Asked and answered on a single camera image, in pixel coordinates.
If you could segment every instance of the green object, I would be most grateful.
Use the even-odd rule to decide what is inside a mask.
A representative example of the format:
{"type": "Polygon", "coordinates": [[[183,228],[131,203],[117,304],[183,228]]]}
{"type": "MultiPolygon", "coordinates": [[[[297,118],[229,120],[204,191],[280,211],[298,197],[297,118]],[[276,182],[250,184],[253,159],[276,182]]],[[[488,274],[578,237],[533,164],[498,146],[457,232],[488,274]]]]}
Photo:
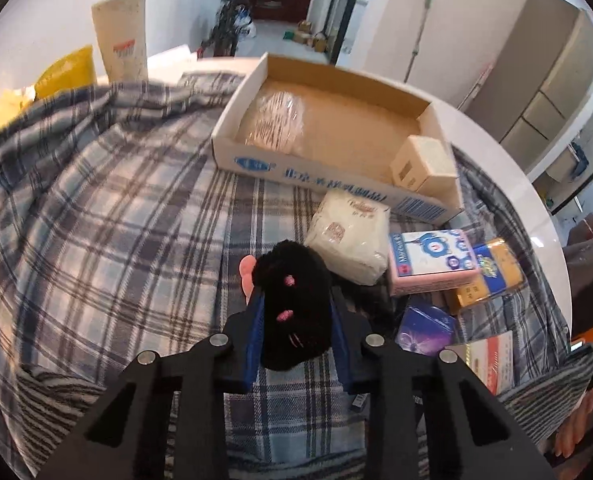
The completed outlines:
{"type": "Polygon", "coordinates": [[[414,44],[413,49],[413,56],[410,60],[410,64],[408,65],[408,71],[405,73],[405,79],[403,80],[404,83],[408,82],[410,78],[410,72],[413,70],[414,60],[417,56],[419,56],[419,50],[421,47],[421,37],[423,36],[423,30],[425,29],[425,22],[428,19],[428,13],[430,12],[430,7],[432,6],[432,0],[425,0],[424,11],[423,11],[423,18],[421,20],[421,28],[419,29],[419,35],[417,36],[417,41],[414,44]]]}

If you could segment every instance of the open cardboard tray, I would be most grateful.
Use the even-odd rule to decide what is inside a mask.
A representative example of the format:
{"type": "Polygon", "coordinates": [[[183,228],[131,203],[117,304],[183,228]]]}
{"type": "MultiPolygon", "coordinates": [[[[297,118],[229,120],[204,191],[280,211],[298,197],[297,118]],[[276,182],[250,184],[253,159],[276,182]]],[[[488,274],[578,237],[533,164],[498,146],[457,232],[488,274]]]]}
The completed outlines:
{"type": "Polygon", "coordinates": [[[441,225],[463,210],[458,181],[441,202],[392,184],[390,163],[409,135],[441,140],[454,160],[430,102],[365,75],[265,54],[225,107],[212,146],[222,170],[322,193],[346,189],[385,203],[397,214],[441,225]],[[303,100],[301,156],[244,143],[241,121],[262,86],[303,100]]]}

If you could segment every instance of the metal screw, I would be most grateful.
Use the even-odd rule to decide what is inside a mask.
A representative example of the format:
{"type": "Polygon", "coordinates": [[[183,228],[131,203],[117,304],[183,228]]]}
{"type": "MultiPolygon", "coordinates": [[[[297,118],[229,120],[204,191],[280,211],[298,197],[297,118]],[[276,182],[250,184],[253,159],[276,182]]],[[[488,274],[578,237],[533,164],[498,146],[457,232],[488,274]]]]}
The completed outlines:
{"type": "Polygon", "coordinates": [[[154,363],[155,359],[156,354],[151,350],[145,350],[144,352],[141,352],[141,354],[136,356],[136,360],[141,365],[151,365],[152,363],[154,363]]]}
{"type": "Polygon", "coordinates": [[[385,339],[383,339],[382,335],[379,334],[370,334],[366,336],[366,343],[370,346],[383,346],[385,343],[385,339]]]}
{"type": "Polygon", "coordinates": [[[457,362],[457,354],[453,350],[442,350],[439,352],[439,359],[441,359],[444,363],[452,364],[457,362]]]}
{"type": "Polygon", "coordinates": [[[212,346],[223,346],[223,345],[227,344],[227,342],[228,342],[228,337],[225,334],[214,334],[210,338],[210,344],[212,346]]]}

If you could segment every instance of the cabinet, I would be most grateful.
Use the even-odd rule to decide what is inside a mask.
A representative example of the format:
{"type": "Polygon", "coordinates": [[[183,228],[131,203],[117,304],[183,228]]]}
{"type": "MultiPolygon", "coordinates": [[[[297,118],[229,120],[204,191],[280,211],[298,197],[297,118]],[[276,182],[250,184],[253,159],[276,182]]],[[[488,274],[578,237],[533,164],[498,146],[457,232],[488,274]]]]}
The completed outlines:
{"type": "Polygon", "coordinates": [[[573,117],[592,81],[587,13],[564,0],[527,0],[465,113],[527,172],[573,117]]]}

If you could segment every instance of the white tube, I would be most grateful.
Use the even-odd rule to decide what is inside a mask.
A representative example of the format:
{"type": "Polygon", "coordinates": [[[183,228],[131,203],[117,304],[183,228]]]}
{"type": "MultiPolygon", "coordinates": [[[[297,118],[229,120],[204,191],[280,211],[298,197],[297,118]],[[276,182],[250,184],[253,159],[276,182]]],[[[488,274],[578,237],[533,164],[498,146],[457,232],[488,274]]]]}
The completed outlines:
{"type": "Polygon", "coordinates": [[[145,0],[96,3],[92,20],[109,81],[147,80],[145,0]]]}

